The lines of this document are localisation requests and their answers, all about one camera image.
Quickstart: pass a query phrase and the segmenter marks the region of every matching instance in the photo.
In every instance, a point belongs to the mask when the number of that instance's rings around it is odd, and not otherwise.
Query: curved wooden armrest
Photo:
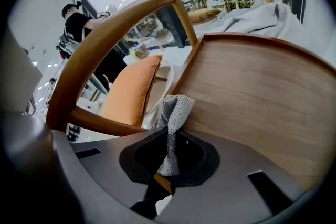
[[[141,20],[168,4],[175,8],[191,45],[196,44],[194,28],[181,0],[138,0],[112,14],[83,40],[58,78],[46,121],[51,129],[64,132],[70,120],[75,125],[113,135],[142,131],[77,108],[76,102],[91,74],[110,50]]]
[[[78,106],[70,112],[68,121],[73,125],[80,126],[95,132],[116,136],[125,136],[145,131],[145,129],[139,127],[134,127],[106,119]]]

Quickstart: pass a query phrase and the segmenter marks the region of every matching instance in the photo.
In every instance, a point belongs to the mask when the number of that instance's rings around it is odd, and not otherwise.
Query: floor
[[[151,55],[163,55],[162,59],[169,62],[172,65],[175,76],[177,76],[187,56],[191,52],[191,46],[186,46],[185,48],[170,47],[170,48],[164,48],[164,50],[153,49],[153,50],[150,50],[149,52],[150,52],[150,56]],[[124,57],[124,61],[128,65],[136,62],[136,60],[131,55],[127,55],[126,57]],[[99,102],[104,103],[105,99],[106,99],[106,95],[101,94]],[[89,108],[87,108],[86,102],[83,102],[81,104],[77,103],[77,105],[82,107],[83,109],[87,109],[91,111],[92,113],[96,113],[96,114],[100,114],[101,108],[102,108],[102,106],[98,108],[96,105],[94,105],[93,106],[94,109],[90,107],[91,108],[90,110]],[[146,119],[144,119],[143,126],[146,127],[148,125],[148,123],[150,122],[151,116],[153,116],[153,114],[149,115],[148,117],[146,117]],[[106,140],[106,139],[111,139],[111,138],[116,138],[116,137],[117,136],[101,134],[98,132],[94,132],[88,129],[81,128],[80,135],[75,143]]]

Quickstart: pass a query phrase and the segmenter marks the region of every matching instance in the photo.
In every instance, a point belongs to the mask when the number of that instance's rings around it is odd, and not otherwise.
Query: gray cloth
[[[159,105],[156,127],[168,126],[167,156],[158,170],[158,173],[163,176],[174,176],[180,173],[177,158],[174,153],[175,132],[183,126],[194,103],[195,100],[178,94],[168,95]]]
[[[279,38],[312,50],[309,33],[284,3],[265,4],[261,7],[233,10],[223,18],[221,26],[208,32],[240,32]]]

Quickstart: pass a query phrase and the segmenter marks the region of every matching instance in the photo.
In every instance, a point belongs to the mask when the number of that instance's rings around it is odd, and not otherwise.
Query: white wall
[[[336,18],[328,0],[306,0],[303,26],[313,42],[313,52],[336,66]]]
[[[6,28],[0,46],[0,111],[24,112],[41,77]]]
[[[37,61],[37,68],[43,74],[35,89],[34,98],[38,102],[48,89],[44,84],[59,68],[62,58],[55,46],[64,31],[61,10],[68,3],[80,0],[17,0],[8,17],[8,25],[18,44],[29,51],[31,61]],[[45,102],[38,102],[37,109]]]

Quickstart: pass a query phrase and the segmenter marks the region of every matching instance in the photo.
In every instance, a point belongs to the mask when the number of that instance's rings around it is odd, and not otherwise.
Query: person
[[[96,27],[98,27],[109,15],[105,14],[99,19],[92,19],[79,13],[79,6],[75,4],[67,4],[62,9],[62,16],[66,20],[64,26],[64,35],[73,39],[76,42],[82,42],[84,38]],[[105,75],[109,82],[113,83],[119,73],[126,67],[126,63],[113,49],[105,56],[102,62],[96,68],[94,75],[102,82],[105,88],[109,89],[106,85]]]
[[[54,90],[56,81],[57,81],[57,79],[54,79],[54,78],[51,78],[51,79],[49,80],[49,85],[50,85],[50,87],[51,87],[51,91]]]

